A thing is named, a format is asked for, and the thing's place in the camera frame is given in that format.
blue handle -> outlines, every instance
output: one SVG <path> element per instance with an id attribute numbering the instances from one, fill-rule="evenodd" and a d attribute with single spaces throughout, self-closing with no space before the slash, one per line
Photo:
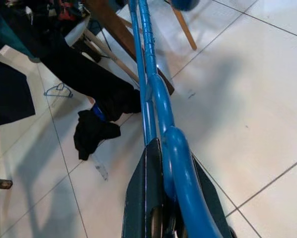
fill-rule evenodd
<path id="1" fill-rule="evenodd" d="M 154 39 L 146 0 L 139 0 L 147 78 L 137 20 L 137 0 L 130 0 L 129 7 L 136 46 L 140 78 L 141 105 L 145 145 L 156 137 L 153 98 L 162 140 L 164 190 L 178 202 L 189 238 L 221 238 L 221 234 L 208 210 L 196 175 L 188 142 L 183 132 L 175 127 L 167 88 L 157 74 Z"/>

floor tile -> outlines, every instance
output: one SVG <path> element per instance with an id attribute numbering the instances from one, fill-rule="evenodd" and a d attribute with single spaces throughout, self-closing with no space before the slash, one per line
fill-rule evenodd
<path id="1" fill-rule="evenodd" d="M 173 81 L 177 125 L 236 205 L 297 161 L 297 37 L 243 16 Z"/>
<path id="2" fill-rule="evenodd" d="M 105 141 L 71 173 L 88 237 L 120 237 L 125 194 L 144 149 L 141 115 L 121 126 L 121 137 Z M 96 169 L 108 172 L 107 180 Z"/>
<path id="3" fill-rule="evenodd" d="M 258 0 L 216 0 L 216 1 L 244 12 Z"/>
<path id="4" fill-rule="evenodd" d="M 0 191 L 5 232 L 67 175 L 49 110 L 0 158 L 0 178 L 13 180 Z"/>
<path id="5" fill-rule="evenodd" d="M 297 34 L 297 0 L 259 0 L 247 13 Z"/>
<path id="6" fill-rule="evenodd" d="M 34 116 L 0 126 L 0 156 L 2 156 L 48 109 L 48 103 L 43 95 L 44 88 L 36 64 L 30 62 L 28 57 L 22 53 L 15 53 L 12 61 L 6 58 L 4 59 L 4 57 L 0 59 L 2 59 L 0 61 L 6 61 L 5 63 L 8 63 L 8 65 L 27 76 L 27 82 L 36 112 Z"/>
<path id="7" fill-rule="evenodd" d="M 262 237 L 297 238 L 297 166 L 240 210 Z"/>
<path id="8" fill-rule="evenodd" d="M 2 238 L 86 238 L 69 178 L 59 183 Z"/>
<path id="9" fill-rule="evenodd" d="M 229 215 L 227 222 L 238 238 L 260 238 L 238 211 Z"/>

wooden chair leg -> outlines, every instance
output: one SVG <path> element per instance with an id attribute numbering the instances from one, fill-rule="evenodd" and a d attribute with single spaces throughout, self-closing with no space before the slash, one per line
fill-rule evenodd
<path id="1" fill-rule="evenodd" d="M 192 37 L 192 34 L 190 33 L 190 30 L 188 29 L 188 26 L 185 22 L 185 19 L 183 18 L 182 13 L 173 7 L 172 7 L 172 9 L 173 9 L 173 12 L 175 13 L 175 16 L 176 16 L 180 26 L 182 27 L 182 29 L 187 37 L 187 40 L 188 40 L 190 46 L 192 47 L 193 50 L 196 50 L 197 46 L 196 46 L 195 41 Z"/>
<path id="2" fill-rule="evenodd" d="M 136 52 L 133 35 L 129 32 L 121 19 L 109 6 L 107 0 L 85 0 L 88 10 L 94 14 L 100 24 L 110 33 L 110 35 L 120 44 L 120 46 L 136 61 Z M 170 95 L 175 91 L 173 85 L 167 80 L 165 75 L 157 69 L 157 73 L 164 80 Z"/>
<path id="3" fill-rule="evenodd" d="M 10 189 L 13 185 L 11 180 L 0 179 L 0 189 Z"/>
<path id="4" fill-rule="evenodd" d="M 117 66 L 119 66 L 125 73 L 127 73 L 134 81 L 139 83 L 139 78 L 95 35 L 93 35 L 89 30 L 86 30 L 84 32 L 84 35 L 96 46 L 98 46 L 108 57 L 110 57 L 114 61 L 114 63 L 116 63 Z"/>

tile grout line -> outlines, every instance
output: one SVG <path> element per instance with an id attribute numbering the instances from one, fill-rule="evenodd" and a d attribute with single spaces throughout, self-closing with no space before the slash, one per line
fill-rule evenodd
<path id="1" fill-rule="evenodd" d="M 258 1 L 258 0 L 256 0 L 256 1 L 255 1 L 249 8 L 247 8 L 245 11 L 240 11 L 240 10 L 238 10 L 238 9 L 235 9 L 235 8 L 233 8 L 233 7 L 229 6 L 229 5 L 226 5 L 226 4 L 222 3 L 222 2 L 219 2 L 219 1 L 217 1 L 217 0 L 212 0 L 212 1 L 217 2 L 217 3 L 221 4 L 221 5 L 226 6 L 226 7 L 229 7 L 229 8 L 231 8 L 231 9 L 233 9 L 233 10 L 236 10 L 236 11 L 238 11 L 238 12 L 240 12 L 240 13 L 246 15 L 246 16 L 249 16 L 249 17 L 251 17 L 251 18 L 253 18 L 253 19 L 256 19 L 256 20 L 258 20 L 258 21 L 261 21 L 261 22 L 263 22 L 263 23 L 265 23 L 265 24 L 267 24 L 267 25 L 269 25 L 269 26 L 275 27 L 275 28 L 277 28 L 277 29 L 279 29 L 279 30 L 281 30 L 281 31 L 284 31 L 284 32 L 286 32 L 286 33 L 289 33 L 289 34 L 294 35 L 294 36 L 297 37 L 297 34 L 296 34 L 296 33 L 293 33 L 293 32 L 291 32 L 291 31 L 288 31 L 288 30 L 286 30 L 286 29 L 283 29 L 283 28 L 281 28 L 281 27 L 279 27 L 279 26 L 277 26 L 277 25 L 274 25 L 274 24 L 272 24 L 272 23 L 269 23 L 269 22 L 267 22 L 267 21 L 265 21 L 265 20 L 262 20 L 262 19 L 260 19 L 260 18 L 258 18 L 258 17 L 255 17 L 255 16 L 250 15 L 249 13 L 247 13 L 247 11 L 248 11 L 248 10 L 249 10 L 249 9 L 250 9 L 250 8 L 257 2 L 257 1 Z"/>
<path id="2" fill-rule="evenodd" d="M 254 226 L 249 222 L 249 220 L 245 217 L 245 215 L 237 209 L 239 214 L 246 220 L 246 222 L 251 226 L 251 228 L 254 230 L 254 232 L 258 235 L 258 237 L 262 238 L 262 236 L 258 233 L 258 231 L 254 228 Z"/>
<path id="3" fill-rule="evenodd" d="M 275 177 L 272 181 L 270 181 L 268 184 L 266 184 L 263 188 L 261 188 L 259 191 L 257 191 L 254 195 L 249 197 L 247 200 L 245 200 L 243 203 L 241 203 L 239 206 L 237 206 L 237 210 L 239 210 L 242 206 L 244 206 L 246 203 L 248 203 L 250 200 L 252 200 L 255 196 L 260 194 L 262 191 L 267 189 L 269 186 L 271 186 L 274 182 L 276 182 L 278 179 L 280 179 L 283 175 L 287 174 L 289 171 L 291 171 L 294 167 L 297 166 L 297 161 L 292 164 L 290 167 L 288 167 L 286 170 L 284 170 L 281 174 L 279 174 L 277 177 Z"/>
<path id="4" fill-rule="evenodd" d="M 41 82 L 41 84 L 43 85 L 43 89 L 44 89 L 44 91 L 45 91 L 45 86 L 44 86 L 44 84 L 43 84 L 42 77 L 41 77 L 41 74 L 40 74 L 40 70 L 39 70 L 38 65 L 37 65 L 37 68 L 38 68 L 38 71 L 39 71 L 40 82 Z M 64 163 L 65 163 L 65 167 L 66 167 L 66 170 L 67 170 L 67 175 L 68 175 L 68 178 L 69 178 L 69 181 L 70 181 L 72 190 L 73 190 L 74 199 L 75 199 L 75 202 L 76 202 L 76 204 L 77 204 L 77 208 L 78 208 L 78 211 L 79 211 L 79 214 L 80 214 L 80 218 L 81 218 L 82 226 L 83 226 L 83 229 L 84 229 L 84 233 L 85 233 L 85 235 L 86 235 L 86 238 L 88 238 L 88 234 L 87 234 L 87 231 L 86 231 L 84 222 L 83 222 L 83 218 L 82 218 L 81 210 L 80 210 L 80 207 L 79 207 L 79 204 L 78 204 L 78 200 L 77 200 L 77 197 L 76 197 L 76 195 L 75 195 L 74 186 L 73 186 L 73 183 L 72 183 L 72 180 L 71 180 L 71 177 L 70 177 L 70 173 L 69 173 L 69 170 L 68 170 L 68 167 L 67 167 L 67 163 L 66 163 L 66 160 L 65 160 L 64 151 L 63 151 L 63 148 L 62 148 L 62 146 L 61 146 L 61 142 L 60 142 L 59 135 L 58 135 L 58 132 L 57 132 L 57 128 L 56 128 L 56 124 L 55 124 L 55 121 L 54 121 L 54 117 L 53 117 L 53 114 L 52 114 L 52 112 L 51 112 L 51 108 L 50 108 L 49 101 L 48 101 L 48 99 L 46 99 L 46 100 L 47 100 L 47 103 L 48 103 L 48 108 L 49 108 L 50 116 L 51 116 L 51 119 L 52 119 L 52 122 L 53 122 L 53 125 L 54 125 L 54 129 L 55 129 L 55 133 L 56 133 L 56 136 L 57 136 L 57 140 L 58 140 L 58 143 L 59 143 L 60 151 L 61 151 L 61 154 L 62 154 L 62 156 L 63 156 L 63 161 L 64 161 Z"/>
<path id="5" fill-rule="evenodd" d="M 215 184 L 220 188 L 220 190 L 224 193 L 224 195 L 228 198 L 228 200 L 233 204 L 233 206 L 235 207 L 235 209 L 233 209 L 233 211 L 231 211 L 230 213 L 233 213 L 234 211 L 237 210 L 237 206 L 235 205 L 235 203 L 232 201 L 232 199 L 228 196 L 228 194 L 223 190 L 223 188 L 217 183 L 217 181 L 214 179 L 214 177 L 208 172 L 208 170 L 202 165 L 202 163 L 197 159 L 196 155 L 194 154 L 194 152 L 191 152 L 193 154 L 193 156 L 195 157 L 197 163 L 206 171 L 206 173 L 209 175 L 209 177 L 215 182 Z"/>
<path id="6" fill-rule="evenodd" d="M 82 163 L 83 163 L 83 160 L 81 160 L 72 170 L 70 170 L 69 174 L 71 174 L 71 172 L 73 172 Z"/>

wooden stick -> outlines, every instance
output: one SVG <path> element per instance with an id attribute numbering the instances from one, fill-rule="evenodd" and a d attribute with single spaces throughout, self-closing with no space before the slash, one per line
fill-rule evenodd
<path id="1" fill-rule="evenodd" d="M 0 189 L 10 189 L 12 185 L 13 182 L 11 180 L 0 179 Z"/>
<path id="2" fill-rule="evenodd" d="M 86 30 L 84 35 L 96 46 L 98 46 L 107 56 L 109 56 L 114 61 L 114 63 L 116 63 L 117 66 L 119 66 L 133 80 L 139 83 L 139 78 L 112 51 L 110 51 L 110 49 L 99 40 L 99 38 L 93 35 L 89 30 Z"/>
<path id="3" fill-rule="evenodd" d="M 132 23 L 130 23 L 129 21 L 127 21 L 126 19 L 123 19 L 122 17 L 119 16 L 119 18 L 121 19 L 121 21 L 123 22 L 124 25 L 126 25 L 129 28 L 132 28 Z M 139 32 L 141 34 L 143 34 L 143 30 L 141 28 L 139 28 Z"/>
<path id="4" fill-rule="evenodd" d="M 94 100 L 92 97 L 87 96 L 87 98 L 89 99 L 89 102 L 90 102 L 92 105 L 95 103 L 95 100 Z"/>
<path id="5" fill-rule="evenodd" d="M 182 27 L 182 29 L 187 37 L 187 40 L 188 40 L 190 46 L 192 47 L 193 50 L 196 50 L 197 49 L 196 43 L 192 37 L 192 34 L 190 33 L 190 31 L 188 29 L 188 26 L 185 22 L 185 19 L 183 18 L 182 13 L 173 7 L 172 7 L 172 9 L 173 9 L 173 12 L 175 13 L 175 16 L 176 16 L 180 26 Z"/>
<path id="6" fill-rule="evenodd" d="M 94 45 L 91 44 L 90 41 L 84 40 L 84 42 L 90 49 L 92 49 L 94 52 L 101 56 L 100 51 L 96 47 L 94 47 Z"/>

